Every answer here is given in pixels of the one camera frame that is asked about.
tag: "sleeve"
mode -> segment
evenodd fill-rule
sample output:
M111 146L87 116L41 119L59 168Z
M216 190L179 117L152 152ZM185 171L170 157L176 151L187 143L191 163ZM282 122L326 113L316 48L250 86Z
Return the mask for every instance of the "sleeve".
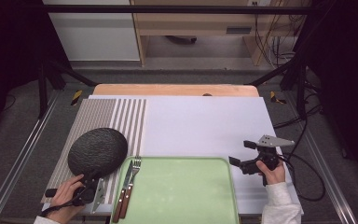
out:
M60 224L60 223L45 217L36 217L36 219L34 220L34 224Z
M268 204L264 207L262 224L299 224L301 223L301 205L292 202L285 182L266 185Z

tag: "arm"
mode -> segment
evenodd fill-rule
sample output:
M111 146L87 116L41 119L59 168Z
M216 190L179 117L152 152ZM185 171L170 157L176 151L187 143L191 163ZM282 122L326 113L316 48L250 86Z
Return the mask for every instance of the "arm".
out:
M287 185L282 161L275 170L270 169L262 161L256 163L257 167L266 176L268 184L268 204L264 207L262 223L301 223L301 205L292 202Z
M83 175L74 176L65 182L63 182L57 189L56 194L51 200L50 206L58 206L69 202L76 189L83 187L83 184L79 181L83 178ZM84 206L68 206L63 207L58 211L52 211L47 214L46 218L37 217L34 224L65 224L69 222L78 212L80 212Z

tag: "fork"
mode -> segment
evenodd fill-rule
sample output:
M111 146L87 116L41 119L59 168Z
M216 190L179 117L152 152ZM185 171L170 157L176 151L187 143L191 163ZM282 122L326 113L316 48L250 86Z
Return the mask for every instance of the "fork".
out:
M133 190L133 181L135 179L136 174L138 174L139 170L141 170L141 157L135 156L135 159L133 160L133 164L132 164L132 177L130 180L129 187L126 190L126 195L124 197L123 205L120 210L120 218L124 218L127 214L127 207L129 206L130 196Z

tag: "light green tray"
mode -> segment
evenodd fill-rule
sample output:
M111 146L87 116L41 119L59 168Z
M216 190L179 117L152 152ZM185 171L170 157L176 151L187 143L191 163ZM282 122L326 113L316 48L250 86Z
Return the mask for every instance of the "light green tray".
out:
M117 192L131 159L121 166ZM118 223L238 224L228 162L221 158L142 157L127 215Z

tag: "round black object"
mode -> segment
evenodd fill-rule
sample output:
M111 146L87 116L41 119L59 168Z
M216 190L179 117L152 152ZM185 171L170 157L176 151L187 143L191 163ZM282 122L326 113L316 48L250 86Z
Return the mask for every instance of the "round black object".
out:
M128 143L124 135L110 128L99 128L81 135L68 153L68 166L74 175L112 174L126 159Z

